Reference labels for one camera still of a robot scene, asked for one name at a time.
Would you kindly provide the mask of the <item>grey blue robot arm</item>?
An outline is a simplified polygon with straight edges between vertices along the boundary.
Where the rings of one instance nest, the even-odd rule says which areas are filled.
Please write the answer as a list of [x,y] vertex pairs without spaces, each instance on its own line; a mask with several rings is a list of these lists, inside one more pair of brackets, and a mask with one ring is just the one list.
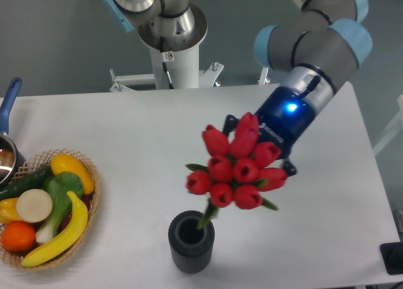
[[[294,143],[361,67],[373,42],[362,21],[368,0],[293,0],[302,16],[288,26],[268,26],[256,36],[254,57],[287,73],[256,114],[259,140],[280,148],[282,169],[296,174]],[[203,12],[189,0],[103,0],[118,26],[137,30],[148,46],[157,89],[199,88],[199,46],[207,34]]]

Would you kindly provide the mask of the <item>black dark blue gripper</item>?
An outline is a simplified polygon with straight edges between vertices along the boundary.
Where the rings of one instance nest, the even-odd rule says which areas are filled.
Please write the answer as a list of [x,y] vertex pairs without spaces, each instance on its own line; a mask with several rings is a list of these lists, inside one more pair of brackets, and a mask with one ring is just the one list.
[[[283,86],[276,88],[268,99],[255,112],[259,121],[259,142],[271,142],[280,148],[282,169],[288,176],[297,174],[297,168],[286,158],[290,155],[294,143],[315,119],[314,109],[290,89]],[[236,128],[240,119],[227,115],[222,132],[229,137],[236,137]]]

